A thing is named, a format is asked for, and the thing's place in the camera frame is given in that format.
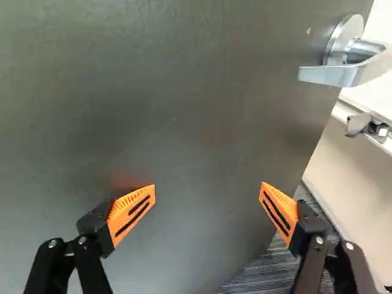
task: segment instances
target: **striped carpet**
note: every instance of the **striped carpet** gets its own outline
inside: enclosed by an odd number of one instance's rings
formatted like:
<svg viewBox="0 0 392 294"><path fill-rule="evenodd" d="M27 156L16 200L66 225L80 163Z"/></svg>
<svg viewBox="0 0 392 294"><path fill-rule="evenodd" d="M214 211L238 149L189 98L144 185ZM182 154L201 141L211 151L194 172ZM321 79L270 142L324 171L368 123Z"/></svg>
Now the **striped carpet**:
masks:
<svg viewBox="0 0 392 294"><path fill-rule="evenodd" d="M327 219L319 204L304 186L297 188L294 199L304 199L312 209ZM334 230L329 235L328 239L331 241L338 239ZM276 233L269 248L237 276L226 282L216 294L289 293L298 264L299 260L291 255L280 235ZM324 274L320 293L333 294L332 282L328 273Z"/></svg>

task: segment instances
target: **wall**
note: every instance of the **wall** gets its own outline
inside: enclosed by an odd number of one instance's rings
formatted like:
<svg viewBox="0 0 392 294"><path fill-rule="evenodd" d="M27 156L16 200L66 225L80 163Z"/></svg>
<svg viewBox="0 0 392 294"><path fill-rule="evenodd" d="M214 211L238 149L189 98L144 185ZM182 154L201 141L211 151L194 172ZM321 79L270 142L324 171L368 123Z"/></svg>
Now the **wall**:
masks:
<svg viewBox="0 0 392 294"><path fill-rule="evenodd" d="M362 136L344 137L331 118L304 179L359 244L384 285L392 284L392 157Z"/></svg>

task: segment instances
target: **door handle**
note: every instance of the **door handle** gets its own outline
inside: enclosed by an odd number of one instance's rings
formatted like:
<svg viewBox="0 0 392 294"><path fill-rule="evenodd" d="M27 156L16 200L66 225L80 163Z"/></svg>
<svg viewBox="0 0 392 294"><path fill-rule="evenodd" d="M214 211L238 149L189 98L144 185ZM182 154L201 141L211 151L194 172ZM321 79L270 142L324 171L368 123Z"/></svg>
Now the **door handle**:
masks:
<svg viewBox="0 0 392 294"><path fill-rule="evenodd" d="M347 15L335 27L321 66L301 66L298 79L335 87L355 87L392 68L391 48L361 39L361 15Z"/></svg>

